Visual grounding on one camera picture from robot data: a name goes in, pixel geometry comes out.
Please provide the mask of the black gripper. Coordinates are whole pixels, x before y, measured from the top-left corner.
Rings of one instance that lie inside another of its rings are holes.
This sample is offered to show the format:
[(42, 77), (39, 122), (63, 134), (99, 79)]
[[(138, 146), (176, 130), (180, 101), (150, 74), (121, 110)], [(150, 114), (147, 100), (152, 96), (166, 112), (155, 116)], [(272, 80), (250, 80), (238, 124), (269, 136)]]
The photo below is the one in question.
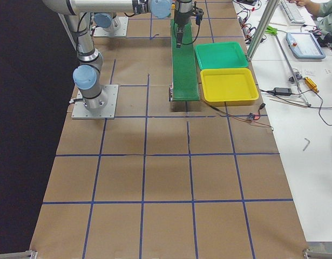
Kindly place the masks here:
[(196, 25), (200, 26), (203, 9), (197, 7), (196, 1), (176, 0), (174, 9), (174, 22), (177, 24), (176, 48), (181, 48), (183, 38), (183, 28), (190, 22), (190, 17), (195, 17)]

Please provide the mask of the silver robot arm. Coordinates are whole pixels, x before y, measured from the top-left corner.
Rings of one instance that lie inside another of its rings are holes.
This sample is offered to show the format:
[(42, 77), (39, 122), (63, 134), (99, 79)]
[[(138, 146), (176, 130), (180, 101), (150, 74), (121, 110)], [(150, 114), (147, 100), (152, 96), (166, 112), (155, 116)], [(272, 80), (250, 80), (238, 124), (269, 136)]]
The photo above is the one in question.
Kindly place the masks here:
[(96, 26), (101, 27), (106, 31), (116, 31), (121, 25), (116, 13), (95, 13), (94, 21)]
[(102, 85), (100, 81), (103, 56), (96, 49), (93, 35), (96, 27), (110, 34), (124, 28), (117, 16), (130, 18), (145, 13), (164, 19), (172, 15), (171, 47), (173, 82), (170, 101), (198, 101), (198, 81), (191, 18), (200, 26), (204, 11), (195, 1), (44, 1), (59, 14), (69, 38), (74, 44), (79, 66), (73, 81), (81, 97), (72, 101), (75, 111), (84, 111), (85, 118), (102, 118), (105, 111), (113, 117), (118, 98), (118, 85)]

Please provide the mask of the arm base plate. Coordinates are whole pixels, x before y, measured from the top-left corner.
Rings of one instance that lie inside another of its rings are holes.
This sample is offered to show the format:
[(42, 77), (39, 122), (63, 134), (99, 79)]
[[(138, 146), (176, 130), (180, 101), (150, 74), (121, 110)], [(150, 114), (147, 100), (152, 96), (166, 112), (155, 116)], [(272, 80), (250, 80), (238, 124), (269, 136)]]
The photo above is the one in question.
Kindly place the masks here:
[(106, 31), (101, 27), (96, 26), (94, 29), (93, 36), (96, 38), (117, 38), (117, 37), (126, 37), (127, 26), (128, 26), (128, 17), (119, 17), (121, 23), (120, 28), (116, 31)]
[(114, 119), (118, 98), (119, 85), (102, 85), (98, 98), (86, 100), (78, 91), (73, 106), (72, 119)]

